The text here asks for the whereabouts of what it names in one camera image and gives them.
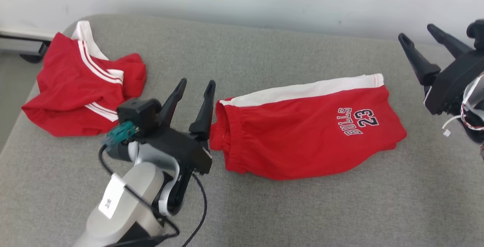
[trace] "white cable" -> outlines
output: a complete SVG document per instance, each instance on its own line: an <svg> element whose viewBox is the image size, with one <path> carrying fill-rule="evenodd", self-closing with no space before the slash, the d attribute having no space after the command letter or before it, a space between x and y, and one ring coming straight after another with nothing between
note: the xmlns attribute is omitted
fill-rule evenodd
<svg viewBox="0 0 484 247"><path fill-rule="evenodd" d="M465 109L465 106L467 105L471 95L474 93L475 88L477 87L477 85L481 81L483 75L484 75L484 72L481 73L477 78L474 79L474 81L473 81L473 83L472 83L472 85L469 88L469 91L467 93L465 93L465 91L464 91L464 98L462 99L462 105L461 105L461 108L460 108L460 118L461 118L462 122L464 123L465 126L467 126L467 128L474 130L474 131L482 131L482 130L484 130L484 127L474 127L470 123L468 123L465 119L465 113L464 113L465 110L464 109Z"/></svg>
<svg viewBox="0 0 484 247"><path fill-rule="evenodd" d="M460 119L461 118L461 115L458 115L458 116L453 116L451 117L448 121L446 121L446 123L444 123L444 125L442 126L442 131L443 131L443 135L445 135L446 137L449 137L449 135L451 135L451 131L449 131L449 129L446 129L446 126L451 122L451 121L454 121L456 119Z"/></svg>

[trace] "floor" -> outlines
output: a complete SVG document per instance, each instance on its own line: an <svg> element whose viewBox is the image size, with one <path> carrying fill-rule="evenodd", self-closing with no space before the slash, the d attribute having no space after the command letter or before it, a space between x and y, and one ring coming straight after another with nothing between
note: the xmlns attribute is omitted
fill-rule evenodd
<svg viewBox="0 0 484 247"><path fill-rule="evenodd" d="M17 54L0 53L0 152L41 67L41 63L28 63Z"/></svg>

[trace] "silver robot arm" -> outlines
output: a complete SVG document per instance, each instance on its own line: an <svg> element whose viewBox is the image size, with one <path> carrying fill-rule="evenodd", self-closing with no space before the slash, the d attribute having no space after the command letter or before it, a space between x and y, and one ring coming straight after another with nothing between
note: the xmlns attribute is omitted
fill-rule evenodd
<svg viewBox="0 0 484 247"><path fill-rule="evenodd" d="M118 107L119 125L108 133L99 151L111 181L74 247L155 247L178 236L180 231L171 219L180 211L192 177L201 188L205 207L199 226L185 245L195 236L207 210L205 192L195 173L203 175L211 168L208 139L215 82L209 82L189 133L180 133L170 124L185 86L186 79L182 79L163 105L154 99L132 99ZM104 162L105 149L114 159L134 162L123 178ZM175 233L168 233L166 224Z"/></svg>

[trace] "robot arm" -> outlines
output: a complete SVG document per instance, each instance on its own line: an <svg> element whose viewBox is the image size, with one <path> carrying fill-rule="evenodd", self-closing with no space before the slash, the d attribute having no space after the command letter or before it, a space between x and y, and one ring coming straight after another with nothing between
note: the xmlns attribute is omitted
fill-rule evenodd
<svg viewBox="0 0 484 247"><path fill-rule="evenodd" d="M475 50L433 24L429 24L427 29L438 43L449 50L455 61L441 71L439 66L431 64L415 49L406 35L401 33L398 36L420 85L424 87L425 107L432 115L445 112L459 119L469 138L481 144L484 142L484 80L481 80L484 72L484 20L477 20L467 28L468 37L475 39Z"/></svg>
<svg viewBox="0 0 484 247"><path fill-rule="evenodd" d="M186 79L183 78L163 105L155 99L132 99L118 107L119 126L108 133L99 152L101 164L112 176L111 181L74 247L154 247L167 238L178 236L180 231L170 219L182 208L191 177L202 190L205 208L199 226L185 245L201 227L207 200L194 173L203 175L211 168L208 139L216 84L209 82L204 102L197 119L189 127L189 133L180 133L170 124L185 86ZM102 159L104 149L112 158L131 161L135 165L119 178ZM113 185L121 190L118 199L110 198ZM167 234L166 224L175 233Z"/></svg>

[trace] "red garment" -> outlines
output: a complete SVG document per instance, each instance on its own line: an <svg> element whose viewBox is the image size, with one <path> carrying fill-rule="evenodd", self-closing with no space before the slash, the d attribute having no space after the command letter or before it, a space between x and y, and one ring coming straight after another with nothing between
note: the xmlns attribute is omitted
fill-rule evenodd
<svg viewBox="0 0 484 247"><path fill-rule="evenodd" d="M406 137L381 74L272 88L216 104L228 171L300 179L348 171Z"/></svg>
<svg viewBox="0 0 484 247"><path fill-rule="evenodd" d="M117 124L116 108L143 91L146 68L138 54L107 61L89 54L93 46L57 33L37 76L40 94L22 106L56 137L107 133Z"/></svg>

